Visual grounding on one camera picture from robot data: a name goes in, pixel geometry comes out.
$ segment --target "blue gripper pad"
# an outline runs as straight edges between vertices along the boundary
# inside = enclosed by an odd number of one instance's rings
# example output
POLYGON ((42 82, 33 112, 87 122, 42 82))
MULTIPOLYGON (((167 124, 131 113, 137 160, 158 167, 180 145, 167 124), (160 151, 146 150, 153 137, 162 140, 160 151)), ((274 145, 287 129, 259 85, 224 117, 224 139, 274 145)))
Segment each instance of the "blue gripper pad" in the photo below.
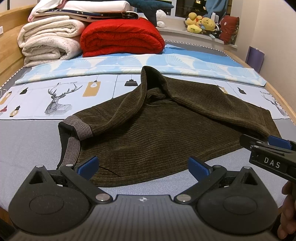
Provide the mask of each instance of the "blue gripper pad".
POLYGON ((92 178, 92 176, 99 170, 99 159, 96 156, 81 162, 75 166, 75 171, 86 180, 92 178))
POLYGON ((275 137, 275 136, 268 137, 268 144, 271 146, 292 150, 292 146, 289 141, 284 140, 282 138, 275 137))
POLYGON ((189 157, 188 170, 198 181, 206 178, 213 172, 213 168, 195 157, 189 157))

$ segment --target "wooden bed frame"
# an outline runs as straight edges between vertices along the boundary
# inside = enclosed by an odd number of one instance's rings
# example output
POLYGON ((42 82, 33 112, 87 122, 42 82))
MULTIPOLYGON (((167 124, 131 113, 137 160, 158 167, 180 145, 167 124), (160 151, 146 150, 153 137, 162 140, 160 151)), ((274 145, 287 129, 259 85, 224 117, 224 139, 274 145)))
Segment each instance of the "wooden bed frame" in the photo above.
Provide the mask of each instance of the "wooden bed frame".
MULTIPOLYGON (((17 36, 21 27, 27 23, 29 14, 35 5, 8 10, 0 14, 0 26, 4 33, 0 35, 0 86, 2 86, 16 71, 24 66, 24 56, 17 44, 17 36)), ((246 68, 250 68, 244 61, 229 51, 224 51, 236 62, 246 68)), ((296 113, 285 99, 268 82, 265 89, 269 91, 282 108, 296 124, 296 113)), ((11 224, 8 212, 0 207, 0 218, 11 224)))

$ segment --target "gray bed sheet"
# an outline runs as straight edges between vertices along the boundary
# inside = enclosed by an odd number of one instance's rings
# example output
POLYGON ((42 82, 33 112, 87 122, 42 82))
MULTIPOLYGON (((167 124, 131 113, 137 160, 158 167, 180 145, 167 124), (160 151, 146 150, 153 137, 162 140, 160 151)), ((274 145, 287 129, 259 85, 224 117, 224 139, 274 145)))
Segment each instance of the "gray bed sheet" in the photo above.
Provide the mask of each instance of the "gray bed sheet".
MULTIPOLYGON (((8 210, 13 195, 35 165, 42 164, 47 169, 56 169, 61 155, 57 128, 59 122, 59 120, 0 121, 0 206, 5 210, 8 210)), ((275 123, 283 138, 296 141, 296 127, 290 119, 275 120, 275 123)), ((250 164, 248 162, 249 157, 250 151, 240 149, 210 160, 207 164, 211 166, 219 164, 228 170, 237 171, 243 166, 252 166, 278 206, 281 206, 284 200, 281 188, 286 180, 250 164)), ((117 194, 169 194, 174 197, 196 182, 194 177, 186 170, 149 182, 102 189, 112 195, 113 198, 117 194)))

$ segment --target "red cushion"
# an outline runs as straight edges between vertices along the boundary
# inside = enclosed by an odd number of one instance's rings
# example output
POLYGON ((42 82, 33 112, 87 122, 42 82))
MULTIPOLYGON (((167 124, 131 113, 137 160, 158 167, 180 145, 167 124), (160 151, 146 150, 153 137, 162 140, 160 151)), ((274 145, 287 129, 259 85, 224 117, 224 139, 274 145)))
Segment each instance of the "red cushion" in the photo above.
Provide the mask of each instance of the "red cushion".
POLYGON ((80 38, 83 57, 112 53, 160 53, 165 42, 144 18, 105 19, 91 23, 80 38))
POLYGON ((239 17, 226 15, 222 18, 220 25, 222 33, 220 34, 219 39, 223 40, 224 44, 230 44, 237 35, 239 17))

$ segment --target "deer print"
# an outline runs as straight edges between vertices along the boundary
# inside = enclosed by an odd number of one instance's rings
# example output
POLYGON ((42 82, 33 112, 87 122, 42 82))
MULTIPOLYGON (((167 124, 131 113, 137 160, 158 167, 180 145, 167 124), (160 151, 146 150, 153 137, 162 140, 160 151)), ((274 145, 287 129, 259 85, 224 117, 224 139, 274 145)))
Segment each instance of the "deer print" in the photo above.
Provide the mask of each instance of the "deer print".
POLYGON ((52 90, 55 88, 52 88, 51 90, 48 89, 48 94, 50 94, 52 96, 52 101, 50 102, 50 104, 48 105, 48 107, 45 110, 45 114, 47 115, 63 115, 66 112, 68 112, 69 110, 72 109, 72 105, 70 104, 59 104, 59 99, 63 98, 66 96, 66 94, 69 93, 73 93, 76 90, 79 90, 82 86, 80 86, 79 88, 77 88, 77 86, 74 84, 75 88, 70 90, 68 89, 67 92, 64 92, 63 94, 57 96, 56 95, 56 91, 57 89, 55 89, 54 92, 52 92, 52 90))
POLYGON ((282 107, 278 104, 278 102, 275 100, 275 98, 270 94, 270 93, 264 93, 262 91, 260 91, 262 94, 262 97, 266 100, 268 100, 269 102, 271 102, 278 110, 279 112, 283 115, 283 116, 288 116, 287 113, 282 109, 282 107), (270 95, 272 97, 272 100, 268 99, 265 95, 270 95))

